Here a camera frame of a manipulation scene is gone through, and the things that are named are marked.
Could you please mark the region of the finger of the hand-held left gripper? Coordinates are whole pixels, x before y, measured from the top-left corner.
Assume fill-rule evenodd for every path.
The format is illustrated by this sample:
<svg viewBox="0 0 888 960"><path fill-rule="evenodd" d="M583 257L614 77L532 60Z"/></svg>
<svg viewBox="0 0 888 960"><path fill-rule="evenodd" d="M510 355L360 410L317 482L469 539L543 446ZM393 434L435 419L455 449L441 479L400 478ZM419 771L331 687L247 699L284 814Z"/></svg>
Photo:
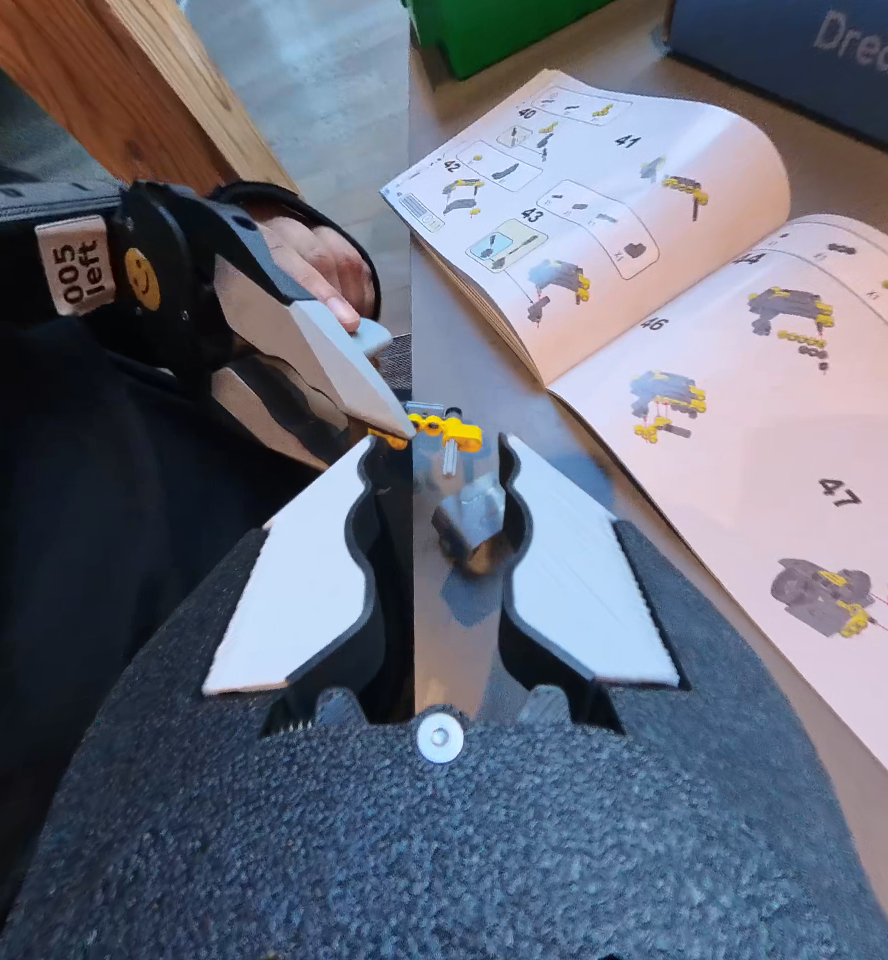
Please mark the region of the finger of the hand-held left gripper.
<svg viewBox="0 0 888 960"><path fill-rule="evenodd" d="M251 352L210 375L210 393L263 446L324 472L373 438L319 372Z"/></svg>
<svg viewBox="0 0 888 960"><path fill-rule="evenodd" d="M225 320L258 355L287 363L343 414L387 435L415 436L402 403L329 306L314 297L287 303L221 255L213 279Z"/></svg>

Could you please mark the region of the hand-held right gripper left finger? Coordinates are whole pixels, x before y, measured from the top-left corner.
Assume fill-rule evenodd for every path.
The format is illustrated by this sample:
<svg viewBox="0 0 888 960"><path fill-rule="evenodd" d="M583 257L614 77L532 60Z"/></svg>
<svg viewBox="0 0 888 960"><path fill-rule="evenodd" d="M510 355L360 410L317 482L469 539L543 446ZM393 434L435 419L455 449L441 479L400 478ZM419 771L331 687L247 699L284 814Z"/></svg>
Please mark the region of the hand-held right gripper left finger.
<svg viewBox="0 0 888 960"><path fill-rule="evenodd" d="M359 695L378 677L387 648L373 561L379 454L377 438L362 439L265 523L203 696L278 691L306 721L325 691Z"/></svg>

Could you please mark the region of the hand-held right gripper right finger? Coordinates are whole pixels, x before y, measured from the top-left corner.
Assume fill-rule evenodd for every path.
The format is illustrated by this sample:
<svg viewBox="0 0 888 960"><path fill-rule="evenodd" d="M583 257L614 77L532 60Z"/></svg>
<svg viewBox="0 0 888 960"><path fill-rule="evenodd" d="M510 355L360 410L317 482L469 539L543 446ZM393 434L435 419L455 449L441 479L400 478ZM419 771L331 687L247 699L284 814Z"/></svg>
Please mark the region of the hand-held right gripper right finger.
<svg viewBox="0 0 888 960"><path fill-rule="evenodd" d="M682 677L616 518L514 434L498 437L510 548L498 653L527 691L561 690L576 724L619 724L610 689L677 690Z"/></svg>

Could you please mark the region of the yellow grey brick assembly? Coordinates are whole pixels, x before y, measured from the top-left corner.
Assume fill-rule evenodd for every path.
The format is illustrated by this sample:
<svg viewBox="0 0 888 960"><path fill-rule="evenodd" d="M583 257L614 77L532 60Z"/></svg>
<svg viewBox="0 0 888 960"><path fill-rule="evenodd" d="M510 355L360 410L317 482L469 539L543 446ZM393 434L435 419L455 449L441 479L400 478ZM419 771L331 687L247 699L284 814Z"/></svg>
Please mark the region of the yellow grey brick assembly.
<svg viewBox="0 0 888 960"><path fill-rule="evenodd" d="M459 455L474 455L482 449L481 428L465 421L459 407L413 400L403 402L402 407L417 435L440 441L443 450L441 473L444 477L456 475Z"/></svg>

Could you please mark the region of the grey curved panel brick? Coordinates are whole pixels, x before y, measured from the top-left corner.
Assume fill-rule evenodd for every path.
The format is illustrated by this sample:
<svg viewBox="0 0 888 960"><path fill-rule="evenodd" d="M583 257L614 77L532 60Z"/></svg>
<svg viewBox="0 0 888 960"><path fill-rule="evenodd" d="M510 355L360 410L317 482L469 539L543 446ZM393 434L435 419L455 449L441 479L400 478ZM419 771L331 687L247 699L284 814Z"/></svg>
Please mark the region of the grey curved panel brick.
<svg viewBox="0 0 888 960"><path fill-rule="evenodd" d="M431 525L456 571L472 579L503 572L510 555L504 515L505 489L496 471L475 478L434 509Z"/></svg>

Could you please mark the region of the grey desk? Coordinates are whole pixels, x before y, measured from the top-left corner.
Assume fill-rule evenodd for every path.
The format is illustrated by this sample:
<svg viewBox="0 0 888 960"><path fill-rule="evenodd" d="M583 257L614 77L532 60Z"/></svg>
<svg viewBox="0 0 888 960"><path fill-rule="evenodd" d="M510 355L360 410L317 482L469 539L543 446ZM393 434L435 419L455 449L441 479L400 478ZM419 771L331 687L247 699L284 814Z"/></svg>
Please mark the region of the grey desk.
<svg viewBox="0 0 888 960"><path fill-rule="evenodd" d="M888 151L851 138L777 102L666 59L665 2L614 2L465 81L439 54L410 48L409 163L433 153L542 68L606 90L709 102L763 128L787 164L791 213L836 212L888 234ZM834 783L874 893L888 916L888 774L702 566L614 458L522 366L449 276L411 242L412 383L415 398L458 406L488 438L520 436L632 522L754 649L798 714ZM451 580L432 529L439 499L429 469L415 468L415 654L418 708L451 703L504 720L523 689L496 652L499 582Z"/></svg>

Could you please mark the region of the person's left hand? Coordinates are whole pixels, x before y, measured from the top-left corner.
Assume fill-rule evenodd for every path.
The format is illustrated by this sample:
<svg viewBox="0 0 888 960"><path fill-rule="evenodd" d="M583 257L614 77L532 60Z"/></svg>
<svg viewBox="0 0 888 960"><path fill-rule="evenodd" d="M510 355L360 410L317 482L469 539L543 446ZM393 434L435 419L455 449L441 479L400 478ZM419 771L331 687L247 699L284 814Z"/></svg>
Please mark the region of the person's left hand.
<svg viewBox="0 0 888 960"><path fill-rule="evenodd" d="M308 226L294 217L258 218L278 266L349 332L363 319L378 318L378 289L363 255L334 229Z"/></svg>

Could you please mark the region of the person's black clothing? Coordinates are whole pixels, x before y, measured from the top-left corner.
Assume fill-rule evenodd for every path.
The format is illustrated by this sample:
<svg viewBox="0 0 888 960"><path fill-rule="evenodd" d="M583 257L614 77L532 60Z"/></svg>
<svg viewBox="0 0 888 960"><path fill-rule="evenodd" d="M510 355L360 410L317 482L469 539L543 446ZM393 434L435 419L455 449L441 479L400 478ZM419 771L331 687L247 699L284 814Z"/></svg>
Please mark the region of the person's black clothing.
<svg viewBox="0 0 888 960"><path fill-rule="evenodd" d="M319 473L76 318L0 307L0 931L140 648Z"/></svg>

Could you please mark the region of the open instruction booklet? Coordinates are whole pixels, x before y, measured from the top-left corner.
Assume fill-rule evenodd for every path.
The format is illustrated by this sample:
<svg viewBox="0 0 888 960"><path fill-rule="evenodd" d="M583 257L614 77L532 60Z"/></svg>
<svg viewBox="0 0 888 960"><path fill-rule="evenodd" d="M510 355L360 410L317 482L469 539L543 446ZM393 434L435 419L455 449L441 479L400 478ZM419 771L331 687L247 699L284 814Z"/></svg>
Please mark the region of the open instruction booklet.
<svg viewBox="0 0 888 960"><path fill-rule="evenodd" d="M380 192L888 772L888 236L556 70Z"/></svg>

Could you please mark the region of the green box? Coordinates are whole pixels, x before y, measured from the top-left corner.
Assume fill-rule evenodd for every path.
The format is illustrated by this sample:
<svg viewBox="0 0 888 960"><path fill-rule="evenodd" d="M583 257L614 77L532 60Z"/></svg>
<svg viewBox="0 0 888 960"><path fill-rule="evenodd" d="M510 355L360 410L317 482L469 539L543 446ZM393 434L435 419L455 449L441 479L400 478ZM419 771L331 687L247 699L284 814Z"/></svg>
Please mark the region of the green box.
<svg viewBox="0 0 888 960"><path fill-rule="evenodd" d="M419 46L437 49L459 80L607 5L608 1L402 1Z"/></svg>

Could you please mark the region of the navy blue box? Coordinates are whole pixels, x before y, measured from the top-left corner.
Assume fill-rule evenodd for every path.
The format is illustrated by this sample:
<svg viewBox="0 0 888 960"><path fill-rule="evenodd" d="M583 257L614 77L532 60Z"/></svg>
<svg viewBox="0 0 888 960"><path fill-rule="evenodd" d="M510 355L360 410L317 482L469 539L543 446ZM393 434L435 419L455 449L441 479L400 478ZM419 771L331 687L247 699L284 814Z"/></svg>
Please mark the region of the navy blue box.
<svg viewBox="0 0 888 960"><path fill-rule="evenodd" d="M671 53L888 149L888 1L679 1Z"/></svg>

